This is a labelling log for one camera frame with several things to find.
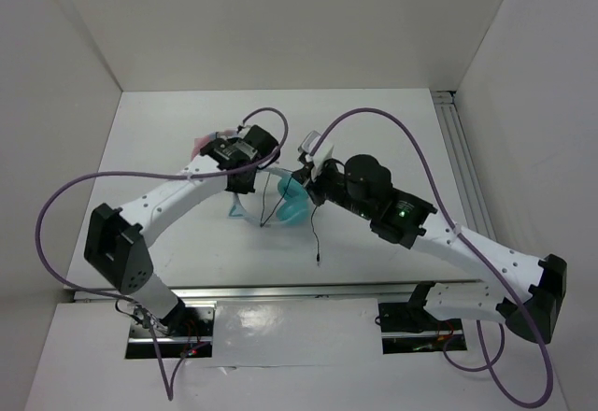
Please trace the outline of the aluminium table edge rail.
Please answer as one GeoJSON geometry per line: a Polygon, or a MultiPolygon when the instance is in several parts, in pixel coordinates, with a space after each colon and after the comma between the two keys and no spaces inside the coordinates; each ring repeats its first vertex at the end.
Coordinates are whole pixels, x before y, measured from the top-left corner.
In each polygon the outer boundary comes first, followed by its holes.
{"type": "Polygon", "coordinates": [[[332,298],[408,295],[419,282],[391,282],[365,284],[321,284],[264,287],[209,287],[173,289],[184,301],[216,300],[276,300],[287,298],[332,298]]]}

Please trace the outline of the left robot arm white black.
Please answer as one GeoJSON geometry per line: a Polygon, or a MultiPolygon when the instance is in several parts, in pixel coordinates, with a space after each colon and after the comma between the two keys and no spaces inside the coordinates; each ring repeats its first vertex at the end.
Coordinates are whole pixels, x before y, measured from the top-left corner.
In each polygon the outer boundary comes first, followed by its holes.
{"type": "Polygon", "coordinates": [[[206,199],[224,191],[254,192],[257,167],[277,146],[278,141],[257,125],[245,133],[203,140],[177,179],[125,205],[96,207],[84,259],[120,294],[145,308],[160,333],[178,333],[195,315],[155,273],[150,247],[206,199]]]}

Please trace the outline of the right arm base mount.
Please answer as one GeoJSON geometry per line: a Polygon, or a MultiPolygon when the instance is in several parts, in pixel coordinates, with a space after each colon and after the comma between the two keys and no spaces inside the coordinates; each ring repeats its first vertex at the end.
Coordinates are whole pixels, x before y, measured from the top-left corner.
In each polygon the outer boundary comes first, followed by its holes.
{"type": "Polygon", "coordinates": [[[459,319],[440,321],[407,303],[379,303],[375,324],[381,330],[382,352],[389,354],[465,351],[467,345],[459,319]]]}

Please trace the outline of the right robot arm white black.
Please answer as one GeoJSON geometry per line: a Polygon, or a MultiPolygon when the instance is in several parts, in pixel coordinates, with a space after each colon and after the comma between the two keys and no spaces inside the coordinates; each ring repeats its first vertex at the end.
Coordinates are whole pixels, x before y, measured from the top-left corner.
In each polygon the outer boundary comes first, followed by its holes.
{"type": "Polygon", "coordinates": [[[299,161],[302,167],[292,176],[315,205],[340,206],[367,220],[379,238],[448,262],[476,280],[456,287],[419,284],[407,308],[412,325],[427,329],[438,320],[486,320],[526,341],[551,342],[566,294],[565,260],[523,254],[449,225],[434,205],[394,188],[391,171],[371,155],[341,163],[302,153],[299,161]]]}

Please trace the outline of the aluminium side rail right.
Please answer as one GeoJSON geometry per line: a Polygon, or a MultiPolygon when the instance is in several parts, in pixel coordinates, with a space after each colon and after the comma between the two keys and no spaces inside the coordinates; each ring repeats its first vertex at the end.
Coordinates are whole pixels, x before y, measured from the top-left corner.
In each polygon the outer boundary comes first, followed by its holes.
{"type": "Polygon", "coordinates": [[[467,226],[495,240],[496,234],[455,104],[455,92],[431,91],[431,97],[463,204],[467,226]]]}

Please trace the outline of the pink blue cat-ear headphones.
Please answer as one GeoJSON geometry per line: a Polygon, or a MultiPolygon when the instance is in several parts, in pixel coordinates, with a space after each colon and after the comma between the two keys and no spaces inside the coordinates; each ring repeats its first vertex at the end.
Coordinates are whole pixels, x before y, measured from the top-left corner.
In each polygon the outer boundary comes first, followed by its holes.
{"type": "Polygon", "coordinates": [[[238,132],[236,130],[227,129],[224,131],[213,132],[202,137],[196,137],[194,139],[194,144],[192,148],[191,160],[193,160],[200,153],[200,150],[209,142],[217,138],[229,138],[236,136],[238,136],[238,132]]]}

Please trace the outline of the teal white cat-ear headphones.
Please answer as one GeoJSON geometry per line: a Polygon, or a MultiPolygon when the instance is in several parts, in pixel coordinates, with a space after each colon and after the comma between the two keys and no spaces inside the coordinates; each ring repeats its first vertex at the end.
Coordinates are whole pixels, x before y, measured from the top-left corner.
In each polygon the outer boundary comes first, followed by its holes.
{"type": "Polygon", "coordinates": [[[228,218],[243,220],[251,225],[267,227],[294,227],[306,222],[309,214],[308,195],[304,188],[295,181],[289,170],[279,167],[267,167],[263,170],[267,174],[266,181],[271,177],[278,178],[278,202],[268,216],[251,215],[243,207],[237,193],[233,194],[232,206],[228,218]]]}

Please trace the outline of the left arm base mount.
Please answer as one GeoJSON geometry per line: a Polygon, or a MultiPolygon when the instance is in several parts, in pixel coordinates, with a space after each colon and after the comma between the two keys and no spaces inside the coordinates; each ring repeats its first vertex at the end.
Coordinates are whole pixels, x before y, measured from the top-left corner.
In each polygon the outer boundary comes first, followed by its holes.
{"type": "Polygon", "coordinates": [[[139,307],[115,305],[118,313],[129,319],[129,331],[124,358],[126,360],[155,360],[156,354],[150,334],[154,325],[156,341],[162,357],[174,360],[186,352],[191,359],[212,357],[213,331],[216,315],[215,302],[191,302],[187,304],[190,314],[173,331],[159,322],[147,322],[139,307]]]}

